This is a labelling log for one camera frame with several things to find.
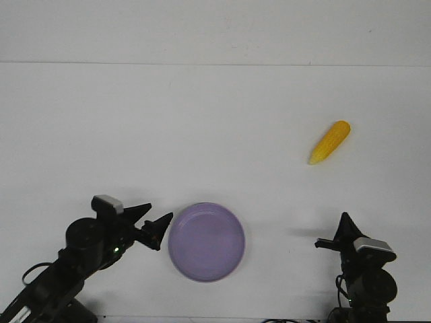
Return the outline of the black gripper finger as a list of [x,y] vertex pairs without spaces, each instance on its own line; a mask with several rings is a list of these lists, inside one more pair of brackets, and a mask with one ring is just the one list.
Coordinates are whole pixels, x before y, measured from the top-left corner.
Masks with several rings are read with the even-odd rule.
[[173,213],[168,213],[155,221],[145,220],[143,225],[143,244],[152,250],[159,251],[166,230],[173,217]]
[[121,227],[135,228],[136,223],[152,208],[151,203],[124,208],[121,214]]
[[349,248],[358,238],[366,236],[358,229],[348,212],[341,214],[339,226],[333,238],[336,250]]

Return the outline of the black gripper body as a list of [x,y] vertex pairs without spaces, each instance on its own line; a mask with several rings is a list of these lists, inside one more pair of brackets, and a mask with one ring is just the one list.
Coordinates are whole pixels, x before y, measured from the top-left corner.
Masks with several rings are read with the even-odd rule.
[[143,226],[141,228],[122,228],[120,217],[107,219],[108,251],[107,262],[116,262],[135,242],[143,244]]
[[336,250],[333,240],[319,238],[314,246],[316,248],[324,248],[333,250],[340,253],[342,269],[365,269],[365,268],[382,268],[384,262],[373,261],[373,259],[366,259],[356,253],[354,245],[344,250]]

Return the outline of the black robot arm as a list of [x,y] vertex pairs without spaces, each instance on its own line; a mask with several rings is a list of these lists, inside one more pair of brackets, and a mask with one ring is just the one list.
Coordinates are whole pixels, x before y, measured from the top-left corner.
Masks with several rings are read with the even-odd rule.
[[95,217],[74,221],[65,234],[66,247],[6,307],[2,322],[96,322],[97,318],[76,300],[85,280],[119,261],[134,242],[160,250],[173,214],[135,224],[151,204],[125,208],[108,195],[91,202]]
[[387,322],[388,304],[397,296],[397,284],[384,265],[397,259],[384,241],[363,234],[347,212],[341,214],[333,239],[319,238],[316,248],[339,253],[341,274],[335,278],[338,306],[328,322]]

